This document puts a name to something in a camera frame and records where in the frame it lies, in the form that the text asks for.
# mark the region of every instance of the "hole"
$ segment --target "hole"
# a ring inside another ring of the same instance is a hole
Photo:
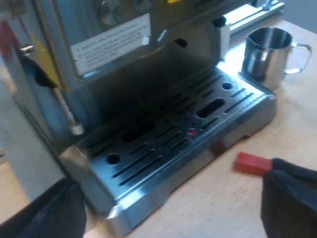
[[[233,88],[233,84],[232,84],[232,83],[224,83],[224,84],[222,85],[222,88],[223,88],[224,90],[230,90],[230,89]]]
[[[225,101],[222,98],[217,98],[216,100],[212,101],[211,103],[207,104],[203,108],[201,108],[197,112],[197,116],[200,118],[206,118],[217,109],[221,108],[225,104]]]
[[[140,124],[137,128],[134,130],[130,131],[129,133],[125,134],[123,136],[123,141],[124,142],[132,142],[135,141],[136,139],[140,138],[142,135],[145,133],[151,131],[155,127],[155,122],[153,121],[148,121],[145,123]]]
[[[108,164],[116,165],[117,163],[119,163],[119,161],[120,161],[120,157],[115,153],[110,154],[107,157]]]
[[[187,41],[182,38],[178,38],[177,40],[175,40],[175,43],[178,44],[181,48],[186,48],[188,45]]]

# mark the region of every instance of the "knob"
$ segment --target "knob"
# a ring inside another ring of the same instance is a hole
[[[117,25],[121,20],[121,1],[105,0],[100,8],[101,21],[109,26]]]

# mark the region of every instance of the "red eraser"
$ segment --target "red eraser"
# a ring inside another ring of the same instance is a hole
[[[262,176],[272,170],[272,160],[240,152],[234,168],[238,171]]]

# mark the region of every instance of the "red object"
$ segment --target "red object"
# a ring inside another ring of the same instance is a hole
[[[272,160],[240,152],[234,168],[238,171],[262,176],[272,170]]]
[[[0,22],[0,54],[8,57],[12,45],[20,45],[8,22]]]
[[[196,133],[196,130],[195,130],[195,129],[190,129],[190,130],[188,131],[188,134],[194,136],[194,135],[196,135],[197,133]]]

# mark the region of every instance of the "drip tray grate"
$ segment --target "drip tray grate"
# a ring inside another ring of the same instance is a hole
[[[189,151],[212,146],[268,94],[215,68],[80,141],[94,172],[119,199]]]

